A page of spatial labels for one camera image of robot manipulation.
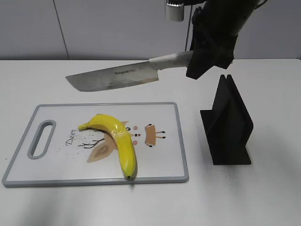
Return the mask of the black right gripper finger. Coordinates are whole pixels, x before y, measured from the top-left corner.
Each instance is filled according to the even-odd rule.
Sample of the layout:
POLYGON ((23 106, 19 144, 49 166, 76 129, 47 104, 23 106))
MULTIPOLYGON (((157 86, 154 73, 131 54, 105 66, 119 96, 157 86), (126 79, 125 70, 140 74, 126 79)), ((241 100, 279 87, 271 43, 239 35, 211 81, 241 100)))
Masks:
POLYGON ((192 57, 187 66, 186 76, 195 80, 214 67, 214 60, 218 52, 230 50, 212 37, 204 35, 193 35, 190 49, 192 57))
POLYGON ((227 69, 233 62, 233 50, 218 52, 216 59, 214 60, 214 66, 222 69, 227 69))

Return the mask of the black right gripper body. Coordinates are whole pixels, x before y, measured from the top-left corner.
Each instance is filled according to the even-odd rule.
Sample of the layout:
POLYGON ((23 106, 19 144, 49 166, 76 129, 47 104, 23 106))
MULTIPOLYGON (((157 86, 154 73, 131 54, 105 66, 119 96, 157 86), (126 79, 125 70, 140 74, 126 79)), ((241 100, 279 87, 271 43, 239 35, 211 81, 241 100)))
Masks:
POLYGON ((238 34, 257 0, 206 0, 192 17, 193 59, 233 59, 238 34))

